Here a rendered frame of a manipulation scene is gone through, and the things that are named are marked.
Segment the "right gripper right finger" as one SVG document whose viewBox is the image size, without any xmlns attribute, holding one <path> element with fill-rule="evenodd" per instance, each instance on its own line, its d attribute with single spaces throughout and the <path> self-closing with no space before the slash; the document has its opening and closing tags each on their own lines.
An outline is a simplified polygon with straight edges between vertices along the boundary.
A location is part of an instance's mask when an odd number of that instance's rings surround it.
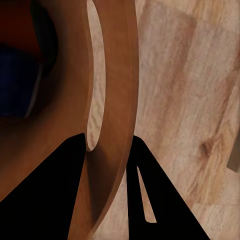
<svg viewBox="0 0 240 240">
<path fill-rule="evenodd" d="M 137 166 L 157 223 L 145 220 Z M 147 145 L 135 135 L 126 176 L 129 240 L 210 240 Z"/>
</svg>

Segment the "can of soda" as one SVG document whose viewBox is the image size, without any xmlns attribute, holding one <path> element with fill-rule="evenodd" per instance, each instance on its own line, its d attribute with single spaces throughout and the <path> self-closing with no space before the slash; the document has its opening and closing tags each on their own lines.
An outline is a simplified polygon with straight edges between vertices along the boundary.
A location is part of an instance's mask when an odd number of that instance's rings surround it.
<svg viewBox="0 0 240 240">
<path fill-rule="evenodd" d="M 42 62 L 0 41 L 0 118 L 26 118 L 32 109 Z"/>
<path fill-rule="evenodd" d="M 48 10 L 36 0 L 0 2 L 0 42 L 50 64 L 56 43 Z"/>
</svg>

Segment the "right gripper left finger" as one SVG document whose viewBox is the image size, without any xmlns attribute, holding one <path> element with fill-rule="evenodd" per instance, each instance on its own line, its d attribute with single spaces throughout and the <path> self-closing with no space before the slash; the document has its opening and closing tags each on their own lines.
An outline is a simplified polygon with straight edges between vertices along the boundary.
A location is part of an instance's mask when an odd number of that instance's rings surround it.
<svg viewBox="0 0 240 240">
<path fill-rule="evenodd" d="M 85 134 L 68 138 L 5 197 L 0 240 L 67 240 L 85 155 Z"/>
</svg>

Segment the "trash can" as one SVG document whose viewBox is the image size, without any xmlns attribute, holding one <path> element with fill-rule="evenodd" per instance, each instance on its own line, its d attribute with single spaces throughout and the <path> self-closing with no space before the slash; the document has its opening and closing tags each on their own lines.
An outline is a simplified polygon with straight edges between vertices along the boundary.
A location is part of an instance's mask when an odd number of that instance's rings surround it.
<svg viewBox="0 0 240 240">
<path fill-rule="evenodd" d="M 32 0 L 0 0 L 0 2 Z M 120 187 L 134 137 L 139 95 L 135 0 L 92 0 L 105 56 L 105 103 L 96 147 L 87 128 L 94 55 L 87 0 L 36 0 L 48 10 L 56 55 L 43 64 L 26 118 L 0 118 L 0 202 L 68 138 L 84 133 L 86 154 L 67 240 L 91 240 Z"/>
</svg>

